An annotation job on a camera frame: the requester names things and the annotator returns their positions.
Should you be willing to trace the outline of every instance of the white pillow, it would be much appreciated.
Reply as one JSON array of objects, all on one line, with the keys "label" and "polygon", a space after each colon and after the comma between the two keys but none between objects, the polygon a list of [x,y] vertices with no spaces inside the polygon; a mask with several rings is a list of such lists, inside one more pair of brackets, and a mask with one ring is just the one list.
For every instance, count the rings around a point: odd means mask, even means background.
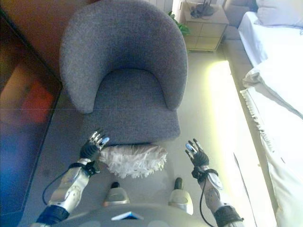
[{"label": "white pillow", "polygon": [[257,0],[257,5],[263,25],[303,27],[303,0]]}]

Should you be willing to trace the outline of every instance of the sunlight on floor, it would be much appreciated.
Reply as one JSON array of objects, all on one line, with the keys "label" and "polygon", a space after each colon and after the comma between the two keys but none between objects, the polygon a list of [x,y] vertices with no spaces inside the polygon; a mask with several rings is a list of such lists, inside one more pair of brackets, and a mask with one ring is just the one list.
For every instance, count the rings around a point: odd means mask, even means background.
[{"label": "sunlight on floor", "polygon": [[242,214],[251,212],[249,205],[243,206],[247,196],[240,193],[243,184],[236,177],[239,171],[238,167],[234,165],[233,154],[235,154],[256,222],[272,226],[271,224],[275,222],[274,213],[261,168],[258,166],[258,157],[235,89],[229,63],[228,61],[215,62],[209,66],[206,72],[212,100],[210,105],[214,114],[212,118],[214,133],[218,138],[218,149],[222,151],[220,152],[221,158],[217,160],[222,161],[221,165],[225,166],[226,170],[224,175],[229,176],[229,183],[224,184],[225,189],[229,195],[237,198],[233,202],[235,206],[239,205]]}]

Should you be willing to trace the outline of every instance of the green plant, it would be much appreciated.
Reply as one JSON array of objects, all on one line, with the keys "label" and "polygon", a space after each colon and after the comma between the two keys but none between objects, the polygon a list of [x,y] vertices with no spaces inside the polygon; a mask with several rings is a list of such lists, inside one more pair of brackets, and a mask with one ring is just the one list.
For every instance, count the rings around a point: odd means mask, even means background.
[{"label": "green plant", "polygon": [[175,21],[183,36],[190,34],[189,28],[186,25],[175,20],[175,14],[172,14],[172,11],[169,12],[168,15]]}]

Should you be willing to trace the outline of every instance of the nightstand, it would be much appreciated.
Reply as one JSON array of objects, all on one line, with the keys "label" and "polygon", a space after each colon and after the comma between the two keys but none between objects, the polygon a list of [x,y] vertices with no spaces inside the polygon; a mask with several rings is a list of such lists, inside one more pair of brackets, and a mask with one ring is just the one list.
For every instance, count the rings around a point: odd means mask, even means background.
[{"label": "nightstand", "polygon": [[214,14],[203,18],[192,18],[190,8],[196,3],[183,2],[180,22],[187,25],[190,34],[185,36],[188,50],[216,51],[229,22],[222,6],[213,5]]}]

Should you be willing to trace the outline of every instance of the black wrist strap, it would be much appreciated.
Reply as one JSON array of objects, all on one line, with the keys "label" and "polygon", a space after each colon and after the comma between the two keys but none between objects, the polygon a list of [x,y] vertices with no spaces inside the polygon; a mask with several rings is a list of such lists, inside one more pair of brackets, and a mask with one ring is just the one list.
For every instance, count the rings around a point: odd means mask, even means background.
[{"label": "black wrist strap", "polygon": [[76,162],[76,163],[73,163],[71,164],[68,169],[71,169],[71,168],[76,168],[76,167],[81,167],[84,169],[84,171],[86,171],[86,173],[91,177],[93,176],[94,174],[98,173],[99,172],[99,169],[96,169],[97,166],[95,166],[95,161],[92,161],[92,162],[88,162],[86,165],[82,164],[82,163],[79,163],[79,162]]},{"label": "black wrist strap", "polygon": [[208,174],[213,173],[219,176],[218,172],[215,171],[214,169],[207,169],[205,171],[201,171],[198,167],[195,166],[194,170],[191,172],[192,176],[198,180],[198,183],[200,184],[203,182]]}]

